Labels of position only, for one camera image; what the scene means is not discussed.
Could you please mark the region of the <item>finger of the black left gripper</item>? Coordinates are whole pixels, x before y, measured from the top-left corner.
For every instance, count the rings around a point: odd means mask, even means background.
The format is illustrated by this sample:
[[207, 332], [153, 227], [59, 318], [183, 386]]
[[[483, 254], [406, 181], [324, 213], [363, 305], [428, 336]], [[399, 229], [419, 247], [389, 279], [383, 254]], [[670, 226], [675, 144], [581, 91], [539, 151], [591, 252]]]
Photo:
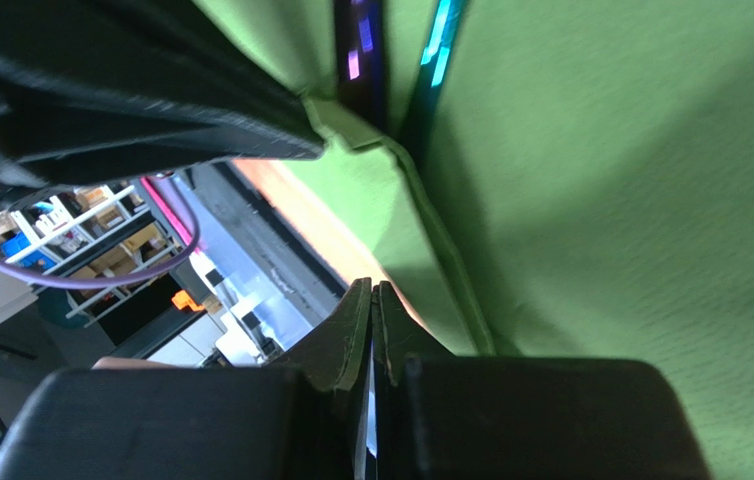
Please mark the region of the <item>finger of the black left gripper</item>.
[[314, 160], [303, 102], [191, 1], [0, 1], [0, 183]]

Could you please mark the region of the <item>green paper napkin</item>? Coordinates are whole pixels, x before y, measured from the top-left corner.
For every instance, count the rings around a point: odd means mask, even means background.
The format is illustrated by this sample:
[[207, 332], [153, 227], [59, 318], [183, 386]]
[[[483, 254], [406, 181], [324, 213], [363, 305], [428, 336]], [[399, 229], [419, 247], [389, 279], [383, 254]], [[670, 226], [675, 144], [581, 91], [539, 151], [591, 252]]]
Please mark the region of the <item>green paper napkin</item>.
[[330, 2], [202, 2], [330, 142], [238, 169], [459, 354], [655, 365], [713, 475], [754, 479], [754, 1], [471, 1], [415, 153], [437, 8], [385, 5], [379, 130], [340, 106]]

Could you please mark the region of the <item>rainbow metallic spoon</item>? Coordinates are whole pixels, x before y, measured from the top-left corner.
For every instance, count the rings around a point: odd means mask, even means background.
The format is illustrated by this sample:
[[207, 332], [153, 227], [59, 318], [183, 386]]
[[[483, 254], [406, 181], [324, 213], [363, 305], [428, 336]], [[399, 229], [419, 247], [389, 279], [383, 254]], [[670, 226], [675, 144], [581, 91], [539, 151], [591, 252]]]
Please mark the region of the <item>rainbow metallic spoon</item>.
[[398, 141], [418, 160], [427, 153], [437, 105], [468, 2], [440, 0], [422, 50], [419, 69]]

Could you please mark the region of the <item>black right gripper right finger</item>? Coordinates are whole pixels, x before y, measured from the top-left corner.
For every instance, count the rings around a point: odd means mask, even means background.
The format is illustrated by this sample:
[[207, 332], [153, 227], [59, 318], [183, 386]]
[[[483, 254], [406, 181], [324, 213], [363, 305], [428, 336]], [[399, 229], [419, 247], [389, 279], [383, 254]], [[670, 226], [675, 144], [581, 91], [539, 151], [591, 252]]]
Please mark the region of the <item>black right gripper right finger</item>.
[[381, 479], [708, 479], [680, 400], [633, 359], [451, 353], [373, 290]]

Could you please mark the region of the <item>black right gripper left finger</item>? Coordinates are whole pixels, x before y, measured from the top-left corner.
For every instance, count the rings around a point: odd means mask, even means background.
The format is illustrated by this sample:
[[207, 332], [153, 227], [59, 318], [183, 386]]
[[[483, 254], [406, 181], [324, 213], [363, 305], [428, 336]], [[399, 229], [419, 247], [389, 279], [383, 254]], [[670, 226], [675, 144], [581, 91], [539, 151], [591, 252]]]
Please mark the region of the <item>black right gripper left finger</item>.
[[0, 449], [0, 479], [363, 479], [372, 283], [262, 366], [65, 370]]

